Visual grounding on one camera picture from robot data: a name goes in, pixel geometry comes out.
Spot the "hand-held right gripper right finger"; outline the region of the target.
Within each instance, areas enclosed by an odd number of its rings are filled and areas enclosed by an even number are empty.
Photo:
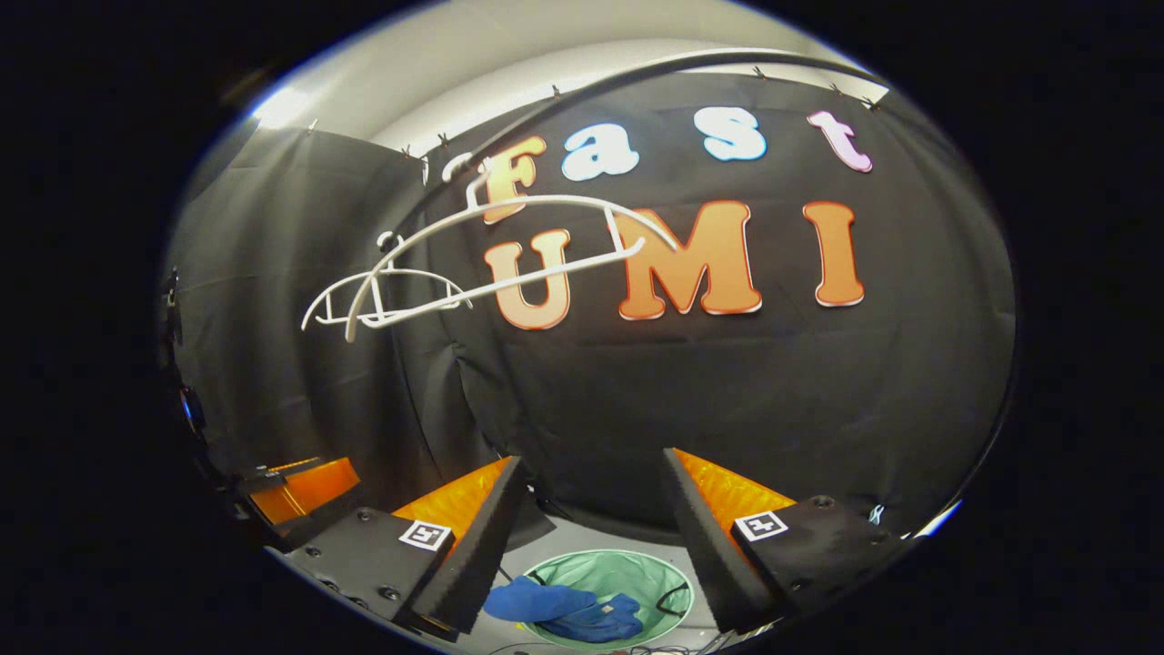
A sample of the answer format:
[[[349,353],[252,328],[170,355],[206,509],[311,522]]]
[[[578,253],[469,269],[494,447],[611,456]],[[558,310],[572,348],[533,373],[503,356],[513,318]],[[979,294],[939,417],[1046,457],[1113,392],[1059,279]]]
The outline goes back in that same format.
[[[909,544],[832,494],[794,500],[677,448],[662,451],[662,480],[719,631],[818,614],[897,563]]]

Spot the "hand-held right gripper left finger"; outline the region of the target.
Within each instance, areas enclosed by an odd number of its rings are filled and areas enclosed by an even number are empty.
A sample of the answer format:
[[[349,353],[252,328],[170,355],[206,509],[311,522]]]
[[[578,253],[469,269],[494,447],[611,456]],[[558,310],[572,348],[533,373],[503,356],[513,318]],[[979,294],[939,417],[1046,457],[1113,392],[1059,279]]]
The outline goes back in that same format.
[[[506,554],[527,477],[496,460],[404,510],[352,510],[298,549],[288,571],[393,631],[473,631]]]

